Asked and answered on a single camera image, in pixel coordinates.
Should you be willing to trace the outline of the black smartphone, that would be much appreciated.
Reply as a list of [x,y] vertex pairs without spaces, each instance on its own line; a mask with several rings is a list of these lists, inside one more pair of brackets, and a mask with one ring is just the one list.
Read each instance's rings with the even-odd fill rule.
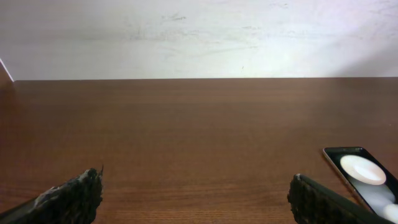
[[326,147],[323,154],[376,215],[397,223],[397,178],[363,147]]

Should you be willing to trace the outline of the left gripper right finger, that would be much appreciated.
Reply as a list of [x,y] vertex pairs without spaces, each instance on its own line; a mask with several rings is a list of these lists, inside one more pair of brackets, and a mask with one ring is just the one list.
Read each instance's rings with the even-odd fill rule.
[[287,200],[298,224],[393,224],[302,174],[293,176]]

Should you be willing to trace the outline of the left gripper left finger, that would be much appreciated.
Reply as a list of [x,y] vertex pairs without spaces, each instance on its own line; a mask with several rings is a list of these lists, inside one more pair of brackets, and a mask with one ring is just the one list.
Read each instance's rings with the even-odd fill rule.
[[4,224],[89,224],[102,202],[103,171],[90,168],[62,185],[1,213]]

